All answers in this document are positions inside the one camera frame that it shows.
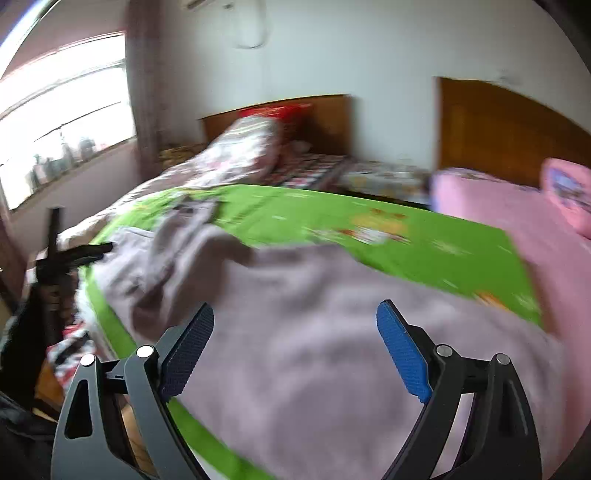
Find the air conditioner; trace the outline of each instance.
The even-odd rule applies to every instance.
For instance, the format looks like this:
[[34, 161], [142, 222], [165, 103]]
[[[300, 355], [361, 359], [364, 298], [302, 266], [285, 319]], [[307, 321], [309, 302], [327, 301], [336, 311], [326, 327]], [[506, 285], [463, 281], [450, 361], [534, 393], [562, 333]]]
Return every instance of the air conditioner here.
[[197, 10], [198, 8], [204, 7], [214, 1], [215, 0], [181, 0], [181, 7], [185, 10]]

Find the white wall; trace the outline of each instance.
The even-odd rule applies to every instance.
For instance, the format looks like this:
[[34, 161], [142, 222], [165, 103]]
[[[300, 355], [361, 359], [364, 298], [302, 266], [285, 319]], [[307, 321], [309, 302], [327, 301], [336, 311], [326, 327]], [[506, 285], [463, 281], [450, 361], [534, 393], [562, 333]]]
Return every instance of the white wall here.
[[[242, 13], [256, 0], [236, 0]], [[267, 0], [271, 35], [231, 47], [227, 2], [195, 12], [163, 2], [168, 135], [196, 140], [195, 119], [274, 99], [357, 97], [355, 153], [436, 157], [434, 76], [496, 80], [591, 131], [591, 74], [532, 0]]]
[[134, 148], [135, 140], [129, 140], [90, 160], [12, 214], [12, 227], [26, 258], [46, 247], [48, 207], [65, 207], [61, 222], [65, 230], [107, 208], [140, 183]]

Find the pink blanket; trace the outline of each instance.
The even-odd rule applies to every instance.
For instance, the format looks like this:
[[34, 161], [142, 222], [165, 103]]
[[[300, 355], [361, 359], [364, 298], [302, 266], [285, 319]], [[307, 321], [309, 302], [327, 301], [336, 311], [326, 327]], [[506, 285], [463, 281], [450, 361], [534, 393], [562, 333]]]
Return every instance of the pink blanket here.
[[591, 419], [591, 241], [578, 235], [544, 195], [512, 183], [440, 173], [433, 200], [440, 213], [505, 230], [528, 264], [544, 328], [568, 352], [567, 453]]

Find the pillow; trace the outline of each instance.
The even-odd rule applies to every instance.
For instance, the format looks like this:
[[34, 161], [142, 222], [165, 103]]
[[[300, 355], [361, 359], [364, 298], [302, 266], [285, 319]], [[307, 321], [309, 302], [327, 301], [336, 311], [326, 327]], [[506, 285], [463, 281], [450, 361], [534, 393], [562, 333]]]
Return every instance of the pillow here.
[[203, 175], [186, 188], [230, 183], [257, 183], [274, 167], [280, 148], [281, 125], [274, 118], [247, 116], [236, 120], [211, 145], [189, 162]]
[[260, 106], [245, 108], [238, 112], [238, 117], [266, 116], [279, 120], [283, 126], [283, 143], [289, 142], [299, 129], [304, 118], [310, 111], [310, 103], [294, 103], [292, 105]]
[[548, 158], [541, 184], [546, 198], [560, 209], [579, 235], [591, 238], [591, 170], [559, 158]]

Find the curtain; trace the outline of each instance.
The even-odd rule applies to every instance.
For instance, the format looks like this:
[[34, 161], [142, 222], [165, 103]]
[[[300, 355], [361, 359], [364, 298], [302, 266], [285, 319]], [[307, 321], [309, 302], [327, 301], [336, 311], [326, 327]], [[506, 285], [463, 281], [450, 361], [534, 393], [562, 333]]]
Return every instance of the curtain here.
[[160, 113], [160, 0], [129, 0], [125, 63], [129, 100], [138, 139], [137, 161], [143, 180], [162, 172]]
[[25, 258], [14, 241], [10, 213], [0, 188], [0, 294], [12, 310], [21, 299], [26, 269]]

